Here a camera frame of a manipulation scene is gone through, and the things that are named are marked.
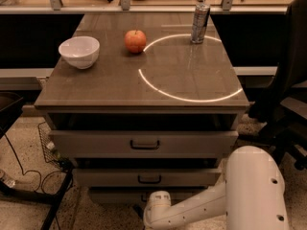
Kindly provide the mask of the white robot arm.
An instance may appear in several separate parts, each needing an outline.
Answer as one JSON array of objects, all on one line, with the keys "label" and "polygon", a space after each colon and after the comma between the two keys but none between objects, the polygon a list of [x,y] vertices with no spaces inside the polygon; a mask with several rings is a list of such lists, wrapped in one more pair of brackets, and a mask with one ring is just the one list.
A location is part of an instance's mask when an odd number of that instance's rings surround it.
[{"label": "white robot arm", "polygon": [[225,180],[173,205],[170,194],[150,195],[144,210],[146,230],[168,230],[226,216],[226,230],[290,230],[284,178],[263,149],[243,146],[226,163]]}]

